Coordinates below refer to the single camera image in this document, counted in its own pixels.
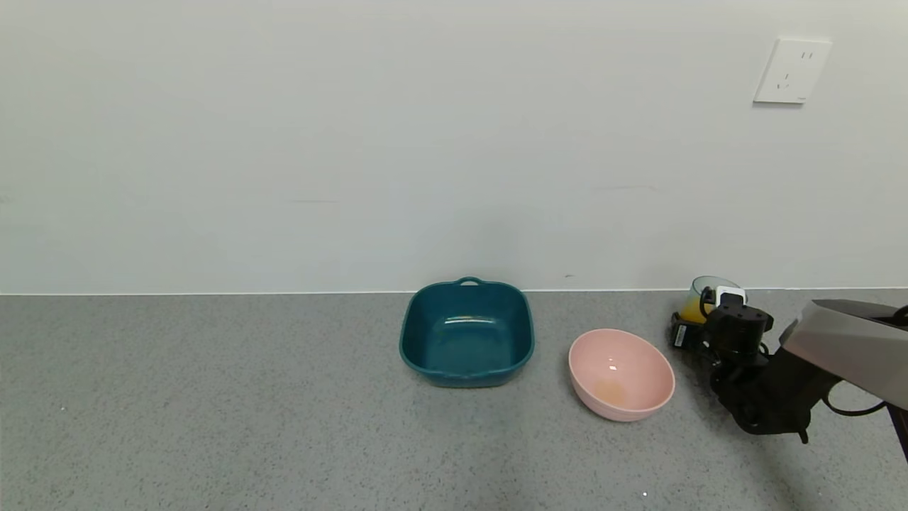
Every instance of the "electrical outlet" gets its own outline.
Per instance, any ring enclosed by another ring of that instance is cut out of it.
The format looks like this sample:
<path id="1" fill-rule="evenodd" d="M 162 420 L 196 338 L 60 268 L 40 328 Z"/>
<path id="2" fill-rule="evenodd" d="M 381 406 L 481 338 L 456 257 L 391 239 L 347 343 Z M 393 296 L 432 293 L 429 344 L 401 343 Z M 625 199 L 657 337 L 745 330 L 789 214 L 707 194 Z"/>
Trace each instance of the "electrical outlet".
<path id="1" fill-rule="evenodd" d="M 757 103 L 804 103 L 814 91 L 826 57 L 829 41 L 779 39 L 769 58 L 763 81 L 756 91 Z"/>

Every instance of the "bowl handle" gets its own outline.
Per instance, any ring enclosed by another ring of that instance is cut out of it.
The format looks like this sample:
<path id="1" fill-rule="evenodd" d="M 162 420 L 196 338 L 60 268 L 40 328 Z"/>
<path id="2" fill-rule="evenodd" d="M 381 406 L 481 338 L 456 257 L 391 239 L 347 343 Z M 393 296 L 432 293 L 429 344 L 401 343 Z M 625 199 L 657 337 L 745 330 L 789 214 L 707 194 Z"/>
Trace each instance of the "bowl handle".
<path id="1" fill-rule="evenodd" d="M 476 278 L 475 276 L 465 276 L 452 282 L 452 284 L 454 286 L 466 286 L 470 282 L 475 286 L 482 286 L 483 284 L 485 284 L 485 282 L 483 282 L 481 278 Z"/>

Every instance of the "white sticker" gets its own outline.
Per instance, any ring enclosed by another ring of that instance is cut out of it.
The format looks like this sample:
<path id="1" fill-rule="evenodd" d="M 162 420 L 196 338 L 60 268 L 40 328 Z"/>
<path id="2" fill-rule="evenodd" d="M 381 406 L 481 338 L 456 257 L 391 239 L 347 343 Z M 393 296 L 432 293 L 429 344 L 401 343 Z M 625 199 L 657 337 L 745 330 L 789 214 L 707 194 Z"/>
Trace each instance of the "white sticker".
<path id="1" fill-rule="evenodd" d="M 687 325 L 678 325 L 678 333 L 675 334 L 675 347 L 681 347 L 684 344 L 684 333 L 687 331 Z"/>

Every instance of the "glass cup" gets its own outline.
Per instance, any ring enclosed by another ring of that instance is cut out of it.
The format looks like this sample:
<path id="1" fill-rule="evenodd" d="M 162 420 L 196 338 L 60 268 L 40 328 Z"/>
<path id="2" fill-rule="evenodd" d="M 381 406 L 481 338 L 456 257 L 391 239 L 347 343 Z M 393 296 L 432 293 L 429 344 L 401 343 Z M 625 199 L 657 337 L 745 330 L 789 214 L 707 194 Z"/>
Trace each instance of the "glass cup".
<path id="1" fill-rule="evenodd" d="M 706 317 L 700 313 L 700 295 L 703 294 L 703 289 L 705 287 L 711 287 L 715 291 L 718 286 L 741 287 L 721 276 L 704 275 L 695 278 L 694 282 L 690 283 L 690 290 L 687 291 L 687 298 L 685 298 L 684 305 L 681 307 L 681 310 L 678 311 L 678 315 L 681 316 L 681 319 L 692 323 L 705 323 Z M 709 311 L 713 310 L 713 306 L 709 304 L 703 304 L 703 308 L 706 310 L 707 314 L 709 314 Z"/>

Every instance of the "gray countertop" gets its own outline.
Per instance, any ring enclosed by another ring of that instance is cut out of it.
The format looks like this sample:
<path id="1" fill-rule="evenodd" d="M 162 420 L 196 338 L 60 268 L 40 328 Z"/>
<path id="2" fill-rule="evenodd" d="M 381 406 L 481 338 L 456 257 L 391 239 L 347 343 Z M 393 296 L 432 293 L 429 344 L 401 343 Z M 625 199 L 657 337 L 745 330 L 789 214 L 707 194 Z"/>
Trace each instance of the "gray countertop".
<path id="1" fill-rule="evenodd" d="M 814 409 L 810 444 L 749 436 L 667 347 L 683 294 L 529 294 L 536 354 L 512 382 L 429 386 L 401 361 L 409 296 L 0 297 L 2 508 L 900 509 L 888 414 Z M 814 297 L 908 303 L 908 290 L 755 291 L 776 315 Z M 676 371 L 648 419 L 574 396 L 567 350 L 614 327 Z M 871 396 L 833 392 L 841 407 Z"/>

